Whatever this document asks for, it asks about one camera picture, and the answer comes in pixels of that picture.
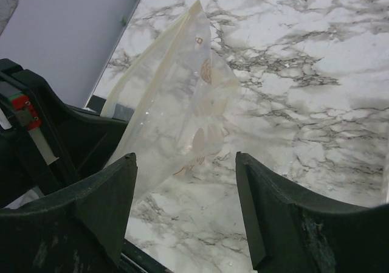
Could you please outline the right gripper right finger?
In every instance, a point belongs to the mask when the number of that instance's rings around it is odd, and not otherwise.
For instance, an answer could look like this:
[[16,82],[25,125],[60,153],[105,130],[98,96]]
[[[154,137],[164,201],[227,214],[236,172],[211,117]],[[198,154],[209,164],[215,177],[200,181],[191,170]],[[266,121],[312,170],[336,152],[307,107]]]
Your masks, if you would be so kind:
[[341,202],[237,153],[236,182],[257,272],[387,272],[388,206]]

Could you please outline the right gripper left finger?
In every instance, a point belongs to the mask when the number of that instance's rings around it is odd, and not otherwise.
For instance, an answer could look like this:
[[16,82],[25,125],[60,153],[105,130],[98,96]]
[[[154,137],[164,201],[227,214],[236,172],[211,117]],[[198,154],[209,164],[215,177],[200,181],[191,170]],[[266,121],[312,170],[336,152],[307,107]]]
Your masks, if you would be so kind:
[[118,272],[136,155],[17,209],[1,209],[1,272]]

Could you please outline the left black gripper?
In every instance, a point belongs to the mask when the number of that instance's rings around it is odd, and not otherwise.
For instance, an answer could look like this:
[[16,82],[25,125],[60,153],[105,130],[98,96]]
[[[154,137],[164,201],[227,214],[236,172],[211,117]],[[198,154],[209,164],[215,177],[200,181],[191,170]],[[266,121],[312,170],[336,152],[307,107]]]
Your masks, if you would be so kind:
[[1,207],[100,171],[127,124],[63,103],[43,77],[1,59]]

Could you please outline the clear dotted zip bag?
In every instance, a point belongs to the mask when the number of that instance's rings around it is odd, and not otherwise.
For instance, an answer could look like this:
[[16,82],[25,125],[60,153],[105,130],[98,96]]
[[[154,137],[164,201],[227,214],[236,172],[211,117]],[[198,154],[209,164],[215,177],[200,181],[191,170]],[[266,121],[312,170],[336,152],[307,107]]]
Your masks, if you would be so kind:
[[240,83],[211,41],[196,1],[130,65],[103,105],[102,117],[127,122],[110,161],[136,155],[135,203],[223,148],[222,118]]

